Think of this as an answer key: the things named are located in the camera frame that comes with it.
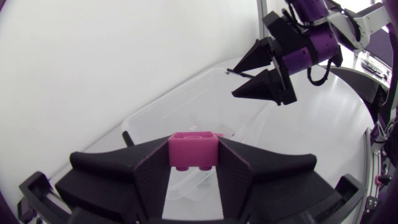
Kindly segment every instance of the white backdrop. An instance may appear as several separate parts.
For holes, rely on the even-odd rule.
[[[0,13],[0,190],[52,176],[136,109],[258,37],[256,1],[8,0]]]

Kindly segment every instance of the purple motor housing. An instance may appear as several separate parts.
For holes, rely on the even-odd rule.
[[[302,22],[313,22],[329,14],[323,0],[286,0],[292,3]]]
[[[313,47],[303,47],[282,57],[289,75],[328,60],[339,52],[337,38],[328,24],[311,28],[305,35],[310,39]]]

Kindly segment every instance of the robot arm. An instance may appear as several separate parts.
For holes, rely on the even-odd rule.
[[[234,68],[244,72],[254,68],[275,65],[275,70],[261,72],[233,92],[235,97],[273,100],[278,105],[297,101],[290,75],[308,69],[324,60],[328,65],[339,67],[343,61],[339,44],[352,51],[360,52],[368,45],[370,35],[390,23],[386,8],[375,4],[353,17],[340,6],[328,1],[286,0],[290,14],[283,10],[280,18],[271,12],[263,22],[272,37],[258,40],[252,49]],[[322,85],[322,80],[312,81],[310,70],[308,79],[314,85]]]

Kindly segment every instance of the metal frame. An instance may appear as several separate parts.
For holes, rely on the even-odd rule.
[[[363,17],[354,18],[361,28],[361,40],[356,41],[353,32],[353,25],[347,19],[347,16],[340,12],[331,12],[328,20],[357,48],[355,52],[360,52],[369,44],[370,36],[373,32],[381,29],[390,23],[390,18],[384,6],[375,9]]]
[[[259,12],[259,39],[263,39],[267,37],[269,33],[266,25],[262,22],[262,18],[264,18],[268,13],[267,0],[257,0],[257,9]]]

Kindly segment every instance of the black cable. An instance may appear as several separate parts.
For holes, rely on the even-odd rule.
[[[386,143],[387,141],[388,141],[388,139],[385,140],[385,141],[376,141],[376,140],[373,140],[374,143],[378,143],[378,144],[383,144],[383,143]]]
[[[313,81],[313,80],[312,80],[312,77],[311,77],[311,67],[309,67],[309,68],[307,69],[307,78],[308,78],[308,80],[310,80],[310,83],[311,83],[312,85],[315,85],[315,86],[321,86],[321,85],[323,85],[323,84],[326,82],[326,80],[328,79],[328,75],[329,75],[329,72],[330,72],[330,66],[331,66],[331,59],[328,60],[328,65],[326,66],[326,73],[324,74],[323,78],[321,78],[321,79],[318,80],[318,81]]]
[[[293,26],[293,28],[297,31],[297,33],[301,34],[301,30],[297,23],[293,20],[290,14],[286,11],[286,9],[282,9],[283,15],[286,17],[287,21]]]
[[[347,11],[345,11],[344,9],[342,9],[341,7],[340,7],[340,5],[339,4],[337,4],[337,3],[335,3],[334,1],[331,1],[331,0],[328,0],[328,2],[330,2],[332,5],[334,5],[334,9],[338,9],[338,10],[340,10],[340,12],[341,11],[343,11],[344,12],[344,14],[346,14],[346,16],[347,16],[347,18],[348,18],[348,20],[350,21],[350,23],[353,25],[353,27],[354,27],[354,33],[355,33],[355,39],[356,39],[356,41],[361,41],[361,28],[360,28],[360,26],[356,23],[356,21],[354,20],[354,17],[350,14],[350,13],[348,13]]]
[[[312,27],[312,26],[306,26],[306,25],[300,24],[300,23],[298,22],[298,20],[297,20],[297,18],[296,18],[296,15],[295,15],[295,13],[294,13],[293,7],[292,7],[292,3],[289,4],[289,11],[290,11],[290,14],[292,15],[293,23],[294,23],[296,26],[299,26],[299,27],[301,27],[301,28],[303,28],[303,29],[309,29],[309,28]]]

